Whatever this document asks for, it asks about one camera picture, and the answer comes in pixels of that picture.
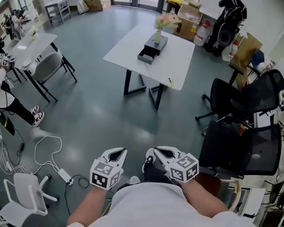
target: sneaker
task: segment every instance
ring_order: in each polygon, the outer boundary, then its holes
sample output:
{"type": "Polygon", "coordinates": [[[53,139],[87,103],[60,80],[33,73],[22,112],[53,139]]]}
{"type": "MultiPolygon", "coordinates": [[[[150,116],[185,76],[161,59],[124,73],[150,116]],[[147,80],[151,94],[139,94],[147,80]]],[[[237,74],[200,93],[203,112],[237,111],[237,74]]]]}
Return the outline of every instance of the sneaker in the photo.
{"type": "Polygon", "coordinates": [[[44,119],[44,116],[45,116],[45,113],[41,112],[41,113],[36,113],[34,115],[34,123],[33,123],[33,126],[34,127],[37,127],[41,122],[42,120],[44,119]]]}
{"type": "Polygon", "coordinates": [[[132,176],[129,180],[130,185],[141,183],[141,180],[137,176],[132,176]]]}
{"type": "Polygon", "coordinates": [[[39,109],[40,107],[38,105],[36,105],[35,107],[33,107],[31,110],[30,110],[30,113],[35,116],[35,114],[39,113],[39,109]]]}
{"type": "MultiPolygon", "coordinates": [[[[145,161],[145,163],[154,163],[155,162],[156,157],[155,157],[155,152],[153,150],[154,150],[153,148],[150,148],[146,152],[146,161],[145,161]]],[[[144,165],[145,165],[145,163],[142,166],[142,173],[144,173],[144,165]]]]}

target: black and white sneaker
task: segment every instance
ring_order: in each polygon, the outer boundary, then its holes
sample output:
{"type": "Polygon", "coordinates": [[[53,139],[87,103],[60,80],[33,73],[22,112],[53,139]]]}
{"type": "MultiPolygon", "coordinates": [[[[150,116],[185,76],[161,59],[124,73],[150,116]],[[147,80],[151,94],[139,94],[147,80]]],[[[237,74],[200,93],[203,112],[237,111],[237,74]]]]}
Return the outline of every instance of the black and white sneaker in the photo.
{"type": "MultiPolygon", "coordinates": [[[[145,163],[154,163],[156,160],[156,157],[155,157],[155,152],[154,152],[154,149],[153,148],[150,148],[147,152],[146,152],[146,161],[145,163]]],[[[145,163],[143,164],[142,166],[142,173],[144,173],[144,165],[145,163]]]]}
{"type": "Polygon", "coordinates": [[[45,116],[45,113],[44,113],[44,112],[36,113],[36,114],[34,115],[34,123],[33,123],[33,126],[34,126],[34,127],[37,127],[37,126],[42,122],[42,120],[44,119],[44,116],[45,116]]]}
{"type": "Polygon", "coordinates": [[[30,110],[30,113],[35,116],[35,114],[39,113],[39,110],[40,110],[40,107],[38,105],[36,105],[35,107],[33,107],[31,110],[30,110]]]}

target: white bag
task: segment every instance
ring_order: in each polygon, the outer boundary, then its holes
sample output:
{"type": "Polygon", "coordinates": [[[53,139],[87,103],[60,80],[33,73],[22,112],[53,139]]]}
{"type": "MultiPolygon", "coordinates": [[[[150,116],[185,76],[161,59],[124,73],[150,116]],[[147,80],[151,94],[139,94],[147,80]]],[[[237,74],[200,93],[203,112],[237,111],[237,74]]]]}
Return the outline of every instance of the white bag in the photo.
{"type": "Polygon", "coordinates": [[[85,13],[88,10],[89,8],[83,0],[80,0],[79,2],[77,2],[77,12],[79,14],[85,13]]]}

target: white cable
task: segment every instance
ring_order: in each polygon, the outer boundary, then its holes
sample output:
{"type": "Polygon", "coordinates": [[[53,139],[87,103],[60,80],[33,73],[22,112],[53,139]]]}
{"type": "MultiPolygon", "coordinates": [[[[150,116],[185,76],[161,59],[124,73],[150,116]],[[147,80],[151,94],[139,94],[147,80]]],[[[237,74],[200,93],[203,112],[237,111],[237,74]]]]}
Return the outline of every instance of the white cable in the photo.
{"type": "Polygon", "coordinates": [[[17,172],[20,172],[20,173],[25,173],[25,174],[36,174],[38,171],[40,171],[40,169],[45,166],[45,165],[51,165],[53,167],[53,169],[56,171],[56,172],[59,172],[59,167],[58,165],[55,163],[54,159],[53,159],[53,155],[55,153],[58,153],[61,151],[62,149],[62,140],[59,138],[59,137],[56,137],[56,136],[51,136],[51,135],[47,135],[47,136],[44,136],[40,141],[38,141],[38,143],[35,145],[34,147],[34,161],[36,162],[36,164],[38,164],[40,167],[38,168],[38,170],[34,173],[32,173],[31,171],[27,170],[25,167],[23,166],[16,166],[16,167],[13,167],[13,165],[9,162],[9,154],[7,152],[7,150],[3,147],[3,136],[2,136],[2,132],[1,132],[1,128],[0,128],[0,135],[2,137],[2,140],[1,140],[1,147],[2,147],[2,151],[1,151],[1,160],[3,162],[3,165],[4,167],[2,167],[1,163],[0,163],[0,168],[2,169],[2,171],[7,174],[7,175],[12,175],[13,173],[17,173],[17,172]],[[60,149],[53,152],[52,153],[52,161],[46,161],[42,164],[38,163],[36,161],[36,149],[37,149],[37,145],[43,140],[45,139],[46,137],[50,137],[50,138],[56,138],[56,139],[59,139],[60,140],[60,149]]]}

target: power strip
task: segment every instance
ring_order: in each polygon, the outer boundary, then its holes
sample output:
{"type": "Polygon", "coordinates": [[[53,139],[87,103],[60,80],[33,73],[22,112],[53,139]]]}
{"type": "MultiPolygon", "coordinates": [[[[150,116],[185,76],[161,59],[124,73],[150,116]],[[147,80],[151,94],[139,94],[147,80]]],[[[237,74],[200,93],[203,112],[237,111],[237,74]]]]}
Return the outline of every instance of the power strip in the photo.
{"type": "Polygon", "coordinates": [[[64,171],[63,168],[61,168],[59,171],[58,171],[58,174],[60,175],[60,177],[63,178],[63,180],[68,183],[69,182],[69,185],[72,185],[74,183],[74,179],[71,179],[71,177],[67,174],[66,171],[64,171]]]}

